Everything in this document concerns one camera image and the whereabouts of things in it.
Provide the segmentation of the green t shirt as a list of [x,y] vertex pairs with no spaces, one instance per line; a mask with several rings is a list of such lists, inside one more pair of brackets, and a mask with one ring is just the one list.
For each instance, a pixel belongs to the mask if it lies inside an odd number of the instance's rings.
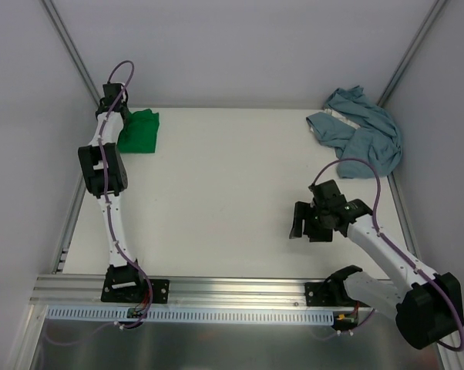
[[121,153],[155,153],[160,114],[151,109],[129,114],[126,125],[119,135],[117,147]]

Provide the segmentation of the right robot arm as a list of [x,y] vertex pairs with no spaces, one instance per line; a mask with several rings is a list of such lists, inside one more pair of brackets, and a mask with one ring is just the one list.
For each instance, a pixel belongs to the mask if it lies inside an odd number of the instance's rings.
[[376,208],[347,200],[335,181],[312,184],[311,202],[294,205],[289,237],[329,243],[339,233],[359,246],[387,275],[383,283],[361,267],[349,265],[321,283],[304,286],[306,303],[358,308],[365,304],[395,322],[401,336],[416,349],[458,332],[464,335],[462,292],[451,273],[439,274],[397,246],[377,224]]

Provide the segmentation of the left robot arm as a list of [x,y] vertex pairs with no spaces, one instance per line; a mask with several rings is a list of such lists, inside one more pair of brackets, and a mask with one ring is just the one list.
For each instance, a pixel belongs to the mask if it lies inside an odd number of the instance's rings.
[[123,191],[128,176],[117,140],[128,126],[128,96],[121,82],[106,82],[96,110],[93,138],[78,148],[86,190],[99,205],[108,240],[109,262],[101,301],[106,303],[166,304],[170,282],[144,276],[136,253],[126,240],[123,225]]

